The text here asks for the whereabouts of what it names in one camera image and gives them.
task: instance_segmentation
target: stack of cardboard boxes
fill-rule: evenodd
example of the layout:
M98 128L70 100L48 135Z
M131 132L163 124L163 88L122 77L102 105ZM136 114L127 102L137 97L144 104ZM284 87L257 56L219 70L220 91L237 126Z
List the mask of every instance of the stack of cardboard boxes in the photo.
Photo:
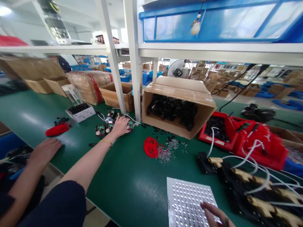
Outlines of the stack of cardboard boxes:
M303 70L292 71L283 82L292 85L295 90L303 91Z
M11 80L24 79L26 84L37 93L49 94L55 91L63 95L60 85L69 84L57 62L42 58L1 57L0 69Z

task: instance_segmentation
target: black cable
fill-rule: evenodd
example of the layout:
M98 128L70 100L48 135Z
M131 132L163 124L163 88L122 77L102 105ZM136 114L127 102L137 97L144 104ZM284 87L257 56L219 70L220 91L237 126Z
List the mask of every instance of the black cable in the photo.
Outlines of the black cable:
M225 107L226 105L230 104L236 97L238 97L239 94L241 94L242 91L244 91L259 75L261 75L261 73L263 73L263 71L265 71L267 68L269 67L269 65L262 65L260 67L260 71L258 72L258 74L253 78L253 80L251 82L249 82L246 86L244 86L242 88L242 90L235 96L233 97L228 103L226 103L225 105L221 106L221 108L219 109L219 112L221 112L221 109L223 107Z
M216 93L219 93L220 91L222 91L223 89L225 89L226 87L228 87L229 85L231 85L233 82L235 82L237 79L239 79L241 76L243 76L246 72L248 72L249 70L251 70L256 64L250 64L249 66L247 66L246 70L244 73L242 73L240 76L238 76L236 79L234 79L233 81L229 82L228 84L226 84L223 88L221 88L219 91L217 91Z
M297 126L297 127L301 128L301 129L303 129L303 127L301 127L300 125L296 125L296 124L288 122L288 121L284 121L284 120L281 120L281 119L278 119L278 118L274 118L273 120L281 121L281 122L284 122L284 123L287 123L287 124L290 124L290 125L293 125L293 126Z
M86 69L76 60L76 62L84 69L84 71L86 71Z

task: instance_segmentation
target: black plastic part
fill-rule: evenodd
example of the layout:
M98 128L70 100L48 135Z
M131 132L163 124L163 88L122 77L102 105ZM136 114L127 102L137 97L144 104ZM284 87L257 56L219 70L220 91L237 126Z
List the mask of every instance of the black plastic part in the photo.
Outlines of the black plastic part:
M217 168L208 161L207 154L205 152L199 152L199 156L196 159L199 169L204 174L215 174Z

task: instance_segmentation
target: shelf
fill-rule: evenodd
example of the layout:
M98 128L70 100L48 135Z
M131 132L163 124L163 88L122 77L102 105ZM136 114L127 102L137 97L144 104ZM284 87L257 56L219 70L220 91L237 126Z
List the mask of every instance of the shelf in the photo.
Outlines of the shelf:
M105 45L0 47L0 53L58 53L77 55L107 55Z
M303 44L141 43L139 56L303 66Z

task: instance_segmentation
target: open cardboard box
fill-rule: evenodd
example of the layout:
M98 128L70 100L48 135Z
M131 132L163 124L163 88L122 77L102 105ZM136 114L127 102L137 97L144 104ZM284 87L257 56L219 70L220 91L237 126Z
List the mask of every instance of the open cardboard box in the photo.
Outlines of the open cardboard box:
M123 91L123 97L125 101L126 111L131 112L134 109L134 97L132 96L132 84L121 82L122 85L122 91ZM118 96L116 93L116 88L114 83L110 83L107 85L104 85L99 88L102 97L104 98L105 104L120 108Z
M63 85L67 85L70 84L69 80L64 77L64 76L60 76L60 77L46 77L43 78L46 83L50 86L50 88L57 93L58 95L62 95L64 97L67 98L67 95L65 94L65 92L62 89Z
M167 119L162 120L160 117L152 114L147 115L147 107L151 103L154 94L196 103L198 112L195 115L194 128L191 131L187 131L184 126L179 124L179 118L171 122ZM142 98L142 121L187 139L192 139L208 121L216 108L211 94L202 81L160 76L144 89Z

